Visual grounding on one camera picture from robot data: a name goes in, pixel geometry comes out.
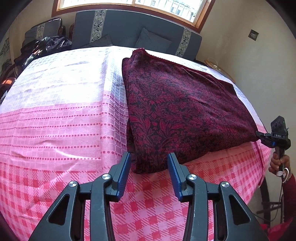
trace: small wall plaque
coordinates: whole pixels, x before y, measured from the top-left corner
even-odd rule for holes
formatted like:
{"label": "small wall plaque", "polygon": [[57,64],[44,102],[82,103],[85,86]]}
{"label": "small wall plaque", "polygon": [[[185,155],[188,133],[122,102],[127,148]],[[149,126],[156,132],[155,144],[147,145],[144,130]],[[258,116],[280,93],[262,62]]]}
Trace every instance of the small wall plaque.
{"label": "small wall plaque", "polygon": [[249,34],[249,38],[253,39],[256,41],[256,39],[258,38],[259,33],[257,33],[254,30],[251,30],[250,34]]}

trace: red floral cloth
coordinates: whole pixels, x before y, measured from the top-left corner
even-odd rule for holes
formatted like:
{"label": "red floral cloth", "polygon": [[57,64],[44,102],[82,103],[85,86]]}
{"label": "red floral cloth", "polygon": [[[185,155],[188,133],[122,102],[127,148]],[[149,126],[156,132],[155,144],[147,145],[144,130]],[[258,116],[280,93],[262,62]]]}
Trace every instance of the red floral cloth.
{"label": "red floral cloth", "polygon": [[123,59],[122,74],[127,145],[136,173],[165,170],[170,152],[183,164],[258,140],[251,114],[229,83],[144,49]]}
{"label": "red floral cloth", "polygon": [[283,236],[283,234],[289,228],[292,221],[293,221],[293,218],[291,218],[287,222],[281,223],[272,228],[268,228],[266,231],[267,231],[267,236],[269,241],[279,241],[279,239]]}

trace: pink checkered bedsheet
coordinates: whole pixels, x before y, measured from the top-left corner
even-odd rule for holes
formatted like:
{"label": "pink checkered bedsheet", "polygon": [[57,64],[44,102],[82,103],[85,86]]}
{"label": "pink checkered bedsheet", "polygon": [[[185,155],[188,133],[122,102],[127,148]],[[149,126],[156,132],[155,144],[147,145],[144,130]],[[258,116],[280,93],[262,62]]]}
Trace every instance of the pink checkered bedsheet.
{"label": "pink checkered bedsheet", "polygon": [[[133,49],[72,50],[35,60],[17,79],[0,107],[0,211],[27,241],[43,214],[71,181],[93,181],[126,151],[128,109],[121,63]],[[194,62],[150,54],[212,74]],[[265,131],[251,104],[234,85]],[[260,142],[208,153],[186,164],[207,182],[227,180],[248,203],[264,178],[270,149]],[[124,196],[111,204],[116,240],[182,240],[187,203],[174,195],[168,171],[130,173]],[[89,205],[85,239],[89,240]],[[209,238],[213,208],[209,205]]]}

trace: dark red patterned fabric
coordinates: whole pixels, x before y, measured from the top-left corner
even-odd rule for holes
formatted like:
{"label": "dark red patterned fabric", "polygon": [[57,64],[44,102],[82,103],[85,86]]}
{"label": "dark red patterned fabric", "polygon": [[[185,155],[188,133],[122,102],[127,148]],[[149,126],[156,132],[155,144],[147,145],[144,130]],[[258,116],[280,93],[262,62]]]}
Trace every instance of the dark red patterned fabric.
{"label": "dark red patterned fabric", "polygon": [[257,141],[257,126],[231,84],[137,49],[123,60],[133,171],[167,168],[207,152]]}

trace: sofa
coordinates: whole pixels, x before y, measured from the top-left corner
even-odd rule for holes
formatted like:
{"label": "sofa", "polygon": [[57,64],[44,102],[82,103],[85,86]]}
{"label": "sofa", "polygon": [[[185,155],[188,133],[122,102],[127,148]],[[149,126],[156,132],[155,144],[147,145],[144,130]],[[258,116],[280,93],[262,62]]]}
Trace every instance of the sofa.
{"label": "sofa", "polygon": [[101,38],[105,46],[144,47],[194,60],[202,37],[179,24],[140,12],[88,10],[77,12],[72,49],[102,47],[91,45]]}

